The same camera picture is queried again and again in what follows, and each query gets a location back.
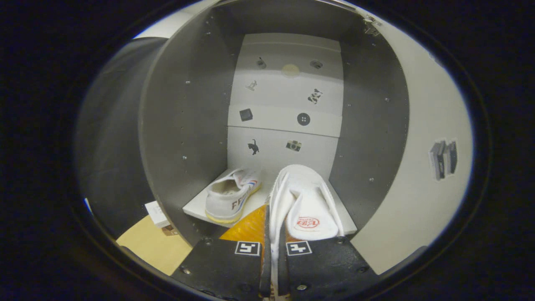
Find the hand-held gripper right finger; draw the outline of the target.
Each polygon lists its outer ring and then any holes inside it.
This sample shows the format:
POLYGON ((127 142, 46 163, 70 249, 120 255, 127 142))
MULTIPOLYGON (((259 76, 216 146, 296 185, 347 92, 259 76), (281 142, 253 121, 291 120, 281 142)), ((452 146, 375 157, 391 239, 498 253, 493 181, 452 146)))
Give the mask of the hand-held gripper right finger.
POLYGON ((354 299, 380 282, 380 276, 345 236, 291 240, 280 229, 277 291, 290 299, 354 299))

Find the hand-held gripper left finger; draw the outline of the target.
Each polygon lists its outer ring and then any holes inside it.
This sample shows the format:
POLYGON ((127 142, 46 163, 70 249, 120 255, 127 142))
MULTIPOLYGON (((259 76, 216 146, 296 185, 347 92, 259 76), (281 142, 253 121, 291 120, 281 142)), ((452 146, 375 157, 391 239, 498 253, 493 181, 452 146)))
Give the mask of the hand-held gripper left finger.
POLYGON ((264 299, 271 291, 269 206, 263 204, 219 238, 198 241, 172 278, 219 299, 264 299))

